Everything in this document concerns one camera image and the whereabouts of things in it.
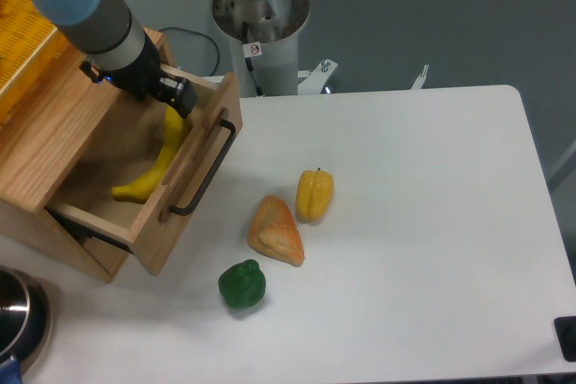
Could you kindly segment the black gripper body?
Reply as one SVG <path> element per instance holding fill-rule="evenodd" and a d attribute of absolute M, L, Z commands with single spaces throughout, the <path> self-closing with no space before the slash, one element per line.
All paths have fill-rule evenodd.
<path fill-rule="evenodd" d="M 152 96 L 159 101 L 159 79 L 170 77 L 161 69 L 159 52 L 147 34 L 139 55 L 127 66 L 116 69 L 97 67 L 94 61 L 84 60 L 80 70 L 93 83 L 108 81 L 117 88 L 129 92 L 140 101 Z"/>

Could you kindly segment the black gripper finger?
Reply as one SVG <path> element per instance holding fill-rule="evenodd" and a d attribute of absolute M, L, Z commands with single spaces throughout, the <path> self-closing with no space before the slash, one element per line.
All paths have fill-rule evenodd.
<path fill-rule="evenodd" d="M 187 118 L 199 99 L 192 83 L 183 77 L 161 77 L 158 85 L 159 101 L 169 105 L 181 118 Z"/>

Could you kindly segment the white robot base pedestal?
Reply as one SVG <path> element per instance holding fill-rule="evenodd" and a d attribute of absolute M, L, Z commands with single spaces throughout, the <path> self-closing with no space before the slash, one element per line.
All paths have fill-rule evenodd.
<path fill-rule="evenodd" d="M 299 33 L 310 0 L 213 0 L 242 97 L 298 93 Z"/>

